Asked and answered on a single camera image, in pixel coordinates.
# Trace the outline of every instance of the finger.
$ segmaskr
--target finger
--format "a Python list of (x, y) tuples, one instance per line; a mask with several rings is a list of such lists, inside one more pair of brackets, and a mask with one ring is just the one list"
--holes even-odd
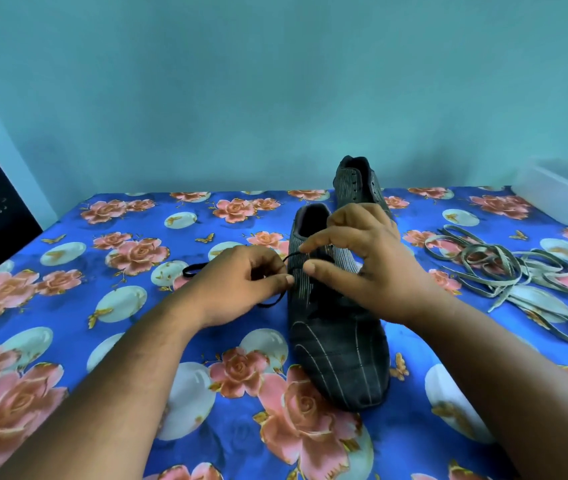
[(367, 233), (353, 227), (332, 226), (316, 232), (300, 245), (299, 251), (309, 253), (329, 244), (337, 248), (350, 249), (362, 259), (368, 256)]
[(272, 296), (284, 293), (293, 282), (294, 278), (290, 274), (273, 274), (252, 282), (251, 286), (255, 290), (255, 303), (261, 303)]
[(304, 263), (302, 270), (314, 279), (355, 301), (359, 301), (370, 286), (366, 278), (322, 259), (309, 259)]
[(328, 218), (328, 226), (346, 226), (368, 230), (379, 226), (379, 222), (361, 204), (350, 203), (331, 214)]
[(264, 246), (246, 246), (244, 252), (251, 269), (261, 268), (266, 275), (286, 273), (286, 264), (274, 250)]
[(385, 226), (391, 224), (391, 218), (388, 217), (388, 214), (384, 212), (384, 209), (382, 209), (379, 204), (366, 202), (361, 203), (360, 206), (370, 212), (370, 214), (375, 217), (376, 221), (380, 222), (380, 224), (384, 224)]

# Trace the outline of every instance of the white plastic box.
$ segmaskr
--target white plastic box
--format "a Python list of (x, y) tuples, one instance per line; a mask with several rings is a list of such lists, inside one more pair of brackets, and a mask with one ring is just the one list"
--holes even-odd
[(568, 161), (531, 158), (518, 173), (512, 190), (568, 226)]

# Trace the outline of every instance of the right hand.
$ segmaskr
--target right hand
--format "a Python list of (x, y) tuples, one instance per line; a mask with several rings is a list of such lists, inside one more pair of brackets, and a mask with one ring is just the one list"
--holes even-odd
[(385, 321), (409, 325), (441, 306), (451, 295), (442, 290), (403, 245), (397, 225), (376, 203), (350, 203), (328, 218), (327, 228), (300, 247), (350, 249), (364, 259), (359, 274), (320, 259), (309, 259), (309, 276), (351, 298)]

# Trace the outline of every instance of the black shoe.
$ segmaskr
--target black shoe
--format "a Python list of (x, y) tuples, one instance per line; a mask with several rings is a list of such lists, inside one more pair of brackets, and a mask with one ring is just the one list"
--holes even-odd
[(337, 195), (338, 209), (351, 202), (377, 203), (391, 217), (391, 212), (382, 196), (382, 188), (366, 158), (344, 157), (337, 167), (333, 188)]
[[(322, 203), (297, 211), (289, 240), (288, 339), (296, 361), (330, 403), (344, 411), (380, 404), (389, 382), (390, 357), (380, 320), (302, 271), (308, 255), (297, 252), (311, 234), (326, 227)], [(325, 246), (312, 252), (352, 273), (358, 269), (349, 250)]]

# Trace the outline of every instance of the blue floral bedsheet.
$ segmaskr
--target blue floral bedsheet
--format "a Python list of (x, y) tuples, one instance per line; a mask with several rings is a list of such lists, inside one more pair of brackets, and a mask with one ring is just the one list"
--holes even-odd
[[(568, 261), (568, 228), (508, 189), (386, 189), (406, 245), (440, 286), (486, 311), (424, 252), (444, 224), (512, 251)], [(188, 264), (231, 246), (284, 257), (298, 208), (332, 191), (99, 194), (0, 266), (0, 465), (122, 334), (171, 290)], [(433, 244), (442, 254), (455, 252)], [(529, 285), (568, 314), (568, 295)], [(211, 290), (224, 294), (224, 289)], [(516, 476), (432, 350), (385, 324), (393, 357), (386, 402), (361, 415), (330, 407), (291, 364), (286, 300), (197, 334), (184, 352), (147, 479), (466, 480)], [(568, 343), (510, 303), (491, 316), (566, 368)]]

